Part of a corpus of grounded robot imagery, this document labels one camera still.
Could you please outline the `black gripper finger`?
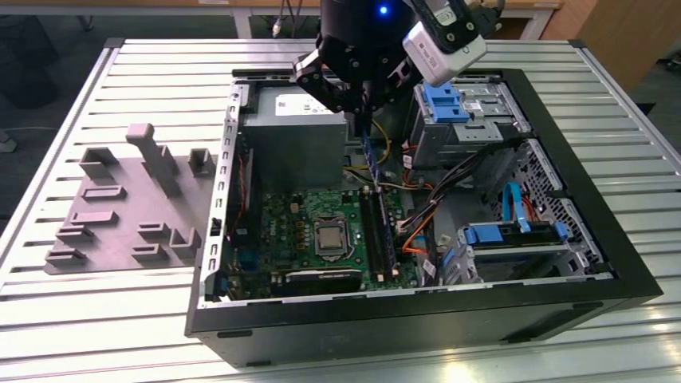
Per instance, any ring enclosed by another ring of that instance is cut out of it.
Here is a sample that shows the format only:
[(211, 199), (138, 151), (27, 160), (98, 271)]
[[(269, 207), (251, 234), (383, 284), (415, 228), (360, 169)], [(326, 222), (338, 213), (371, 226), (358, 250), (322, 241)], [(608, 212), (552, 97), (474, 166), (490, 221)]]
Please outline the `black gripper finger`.
[(344, 113), (355, 134), (368, 134), (368, 112), (362, 82), (331, 82), (324, 75), (319, 50), (294, 61), (294, 77), (299, 87), (334, 113)]
[(420, 71), (410, 57), (382, 57), (372, 78), (367, 81), (367, 111), (375, 113), (386, 104), (395, 104), (420, 82)]

